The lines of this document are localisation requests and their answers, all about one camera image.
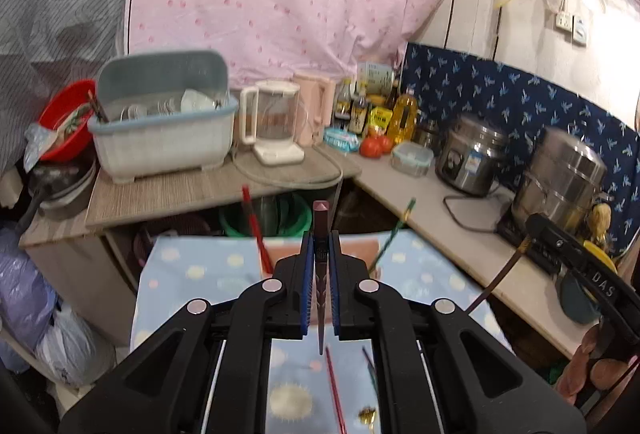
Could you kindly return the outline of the dark brown chopstick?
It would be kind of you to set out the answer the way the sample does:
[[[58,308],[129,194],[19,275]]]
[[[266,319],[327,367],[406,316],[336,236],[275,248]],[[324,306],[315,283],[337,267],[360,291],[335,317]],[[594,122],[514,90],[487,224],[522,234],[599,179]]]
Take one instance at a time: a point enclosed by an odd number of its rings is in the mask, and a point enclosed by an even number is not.
[[[520,245],[515,249],[511,257],[508,259],[506,264],[502,266],[502,269],[499,270],[498,274],[491,279],[491,282],[488,286],[480,292],[480,295],[465,309],[465,313],[468,315],[473,313],[474,310],[477,309],[480,304],[485,302],[488,299],[488,296],[491,295],[492,292],[496,290],[496,287],[500,284],[500,282],[509,275],[509,272],[514,269],[514,266],[518,264],[520,258],[526,254],[530,245],[532,244],[533,239],[531,236],[526,236]]]

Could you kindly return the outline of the purple plastic bag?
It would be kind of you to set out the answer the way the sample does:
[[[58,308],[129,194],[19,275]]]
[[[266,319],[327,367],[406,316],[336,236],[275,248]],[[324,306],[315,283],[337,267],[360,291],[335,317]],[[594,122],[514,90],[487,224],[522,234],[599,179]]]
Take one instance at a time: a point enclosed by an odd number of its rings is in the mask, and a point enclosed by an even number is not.
[[[54,374],[38,354],[42,340],[54,325],[58,295],[20,248],[11,227],[1,229],[1,339],[9,342],[26,364],[46,378]]]

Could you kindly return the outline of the steel rice cooker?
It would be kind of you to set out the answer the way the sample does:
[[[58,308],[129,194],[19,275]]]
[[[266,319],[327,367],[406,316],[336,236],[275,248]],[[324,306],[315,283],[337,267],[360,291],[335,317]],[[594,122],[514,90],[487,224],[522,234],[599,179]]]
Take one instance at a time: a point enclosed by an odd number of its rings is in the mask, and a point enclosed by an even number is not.
[[[472,197],[486,197],[503,168],[506,133],[465,113],[450,125],[436,163],[446,184]]]

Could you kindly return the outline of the clear food container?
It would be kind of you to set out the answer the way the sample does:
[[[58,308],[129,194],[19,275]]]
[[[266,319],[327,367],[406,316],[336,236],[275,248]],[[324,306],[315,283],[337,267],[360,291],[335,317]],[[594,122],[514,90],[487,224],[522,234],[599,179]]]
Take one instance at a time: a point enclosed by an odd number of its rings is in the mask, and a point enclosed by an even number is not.
[[[433,150],[415,142],[401,142],[390,154],[390,166],[413,177],[425,176],[433,161]]]

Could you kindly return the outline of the white carton box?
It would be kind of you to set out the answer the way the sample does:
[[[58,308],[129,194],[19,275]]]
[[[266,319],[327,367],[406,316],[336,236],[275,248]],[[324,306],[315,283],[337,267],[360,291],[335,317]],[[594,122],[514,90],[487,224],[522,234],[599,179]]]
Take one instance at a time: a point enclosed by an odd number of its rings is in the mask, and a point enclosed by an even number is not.
[[[360,62],[357,67],[357,88],[368,95],[388,96],[392,91],[395,71],[386,64]]]

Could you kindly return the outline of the green chopstick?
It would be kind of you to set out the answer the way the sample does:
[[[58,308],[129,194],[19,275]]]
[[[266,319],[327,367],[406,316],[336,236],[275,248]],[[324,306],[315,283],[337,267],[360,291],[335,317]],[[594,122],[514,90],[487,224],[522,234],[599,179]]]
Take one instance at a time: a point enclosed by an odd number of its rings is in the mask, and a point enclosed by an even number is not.
[[[366,364],[367,364],[367,369],[370,376],[372,388],[374,389],[376,396],[378,396],[378,378],[376,377],[376,370],[375,370],[372,357],[364,346],[361,347],[361,351],[362,351],[364,360],[366,361]]]

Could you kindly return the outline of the clear glass kettle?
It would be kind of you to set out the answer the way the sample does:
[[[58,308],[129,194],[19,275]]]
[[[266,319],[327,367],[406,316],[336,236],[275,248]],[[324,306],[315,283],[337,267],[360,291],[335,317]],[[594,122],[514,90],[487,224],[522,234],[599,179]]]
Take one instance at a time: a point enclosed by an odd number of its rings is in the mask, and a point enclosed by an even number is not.
[[[239,136],[265,166],[302,163],[305,153],[295,142],[300,86],[265,80],[239,94]]]

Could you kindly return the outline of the maroon chopstick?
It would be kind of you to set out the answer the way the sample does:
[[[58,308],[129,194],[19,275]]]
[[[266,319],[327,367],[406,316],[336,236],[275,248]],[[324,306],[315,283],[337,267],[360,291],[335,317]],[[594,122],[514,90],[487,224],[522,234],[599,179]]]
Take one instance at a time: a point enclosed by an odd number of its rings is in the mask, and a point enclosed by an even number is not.
[[[319,354],[324,350],[324,324],[326,323],[326,270],[329,261],[329,210],[326,200],[317,200],[312,206],[314,219],[312,234],[314,235],[314,276],[316,276],[316,306],[318,322]]]

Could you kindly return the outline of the yellow cooking oil bottle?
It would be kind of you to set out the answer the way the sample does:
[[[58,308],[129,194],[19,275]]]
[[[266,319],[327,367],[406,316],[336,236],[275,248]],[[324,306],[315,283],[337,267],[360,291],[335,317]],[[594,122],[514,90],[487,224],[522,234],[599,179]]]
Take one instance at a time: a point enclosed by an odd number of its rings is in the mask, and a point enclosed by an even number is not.
[[[386,131],[386,136],[394,145],[410,142],[418,120],[418,109],[416,91],[413,87],[408,87],[405,93],[397,98]]]

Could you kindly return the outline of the yellow seasoning packet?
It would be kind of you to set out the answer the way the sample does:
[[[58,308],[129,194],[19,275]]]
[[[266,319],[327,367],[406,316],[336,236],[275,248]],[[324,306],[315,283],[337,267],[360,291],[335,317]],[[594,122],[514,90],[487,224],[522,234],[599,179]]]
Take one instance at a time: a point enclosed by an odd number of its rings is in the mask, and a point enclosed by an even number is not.
[[[370,136],[385,135],[392,120],[393,111],[384,107],[373,107],[369,111],[368,132]]]

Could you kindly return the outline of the pink electric kettle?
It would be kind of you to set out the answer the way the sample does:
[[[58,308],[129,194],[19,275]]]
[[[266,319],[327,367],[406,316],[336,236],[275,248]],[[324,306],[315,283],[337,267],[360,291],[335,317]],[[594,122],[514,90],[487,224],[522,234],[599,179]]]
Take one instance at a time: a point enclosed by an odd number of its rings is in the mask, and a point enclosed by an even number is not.
[[[319,145],[331,123],[335,82],[310,72],[296,72],[292,81],[300,87],[295,140],[302,147]]]

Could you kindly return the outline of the gold flower spoon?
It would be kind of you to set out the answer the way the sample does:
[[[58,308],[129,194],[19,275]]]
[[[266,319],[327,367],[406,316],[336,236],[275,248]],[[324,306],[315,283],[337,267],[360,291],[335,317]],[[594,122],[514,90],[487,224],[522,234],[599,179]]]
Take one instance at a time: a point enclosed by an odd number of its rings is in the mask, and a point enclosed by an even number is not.
[[[363,407],[358,412],[358,419],[364,425],[370,434],[375,433],[376,409],[373,407]]]

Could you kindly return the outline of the green chopstick single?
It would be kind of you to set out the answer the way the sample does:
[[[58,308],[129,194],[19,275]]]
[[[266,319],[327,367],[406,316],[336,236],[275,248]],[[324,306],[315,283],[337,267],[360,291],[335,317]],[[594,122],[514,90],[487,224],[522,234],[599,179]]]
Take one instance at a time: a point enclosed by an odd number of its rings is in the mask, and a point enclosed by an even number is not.
[[[409,217],[415,206],[416,206],[416,198],[412,198],[409,201],[408,206],[405,208],[405,211],[401,214],[401,217],[399,217],[399,220],[396,223],[395,227],[390,232],[390,235],[387,237],[386,241],[384,242],[382,249],[378,251],[378,255],[376,256],[373,263],[369,267],[368,273],[370,275],[372,275],[375,272],[375,269],[378,268],[378,264],[380,264],[380,261],[382,260],[383,255],[386,253],[386,251],[394,241],[395,237],[397,236],[398,232],[400,232],[401,228],[403,228],[405,224],[408,222]]]

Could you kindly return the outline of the red chopstick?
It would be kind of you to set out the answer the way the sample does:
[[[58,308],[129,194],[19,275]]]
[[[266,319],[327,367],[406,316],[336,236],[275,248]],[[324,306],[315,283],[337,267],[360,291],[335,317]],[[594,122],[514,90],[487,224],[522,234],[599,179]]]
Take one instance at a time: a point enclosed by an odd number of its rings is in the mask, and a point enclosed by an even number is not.
[[[252,205],[252,198],[250,198],[250,187],[247,185],[242,186],[242,201],[243,208],[246,214],[248,226],[250,231],[256,240],[260,264],[262,264],[262,272],[270,277],[273,274],[272,261],[269,255],[269,251],[265,245],[264,237],[262,236],[262,230],[260,229],[259,222],[255,210]]]
[[[332,362],[332,356],[329,347],[324,349],[324,358],[326,358],[326,370],[328,370],[330,389],[332,395],[332,402],[335,412],[335,417],[338,425],[338,432],[341,434],[347,434],[347,426],[344,419],[344,412],[341,404],[340,393],[338,392],[337,380],[334,371],[334,365]]]

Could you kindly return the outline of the grey dish drainer box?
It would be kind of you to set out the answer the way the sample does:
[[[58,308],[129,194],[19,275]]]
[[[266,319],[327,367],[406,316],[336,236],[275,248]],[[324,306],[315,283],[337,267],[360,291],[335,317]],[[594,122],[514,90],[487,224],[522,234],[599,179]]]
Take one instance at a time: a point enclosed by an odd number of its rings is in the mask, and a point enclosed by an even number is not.
[[[96,101],[105,118],[91,118],[88,130],[115,184],[219,168],[231,149],[239,103],[213,50],[114,58],[98,74]]]

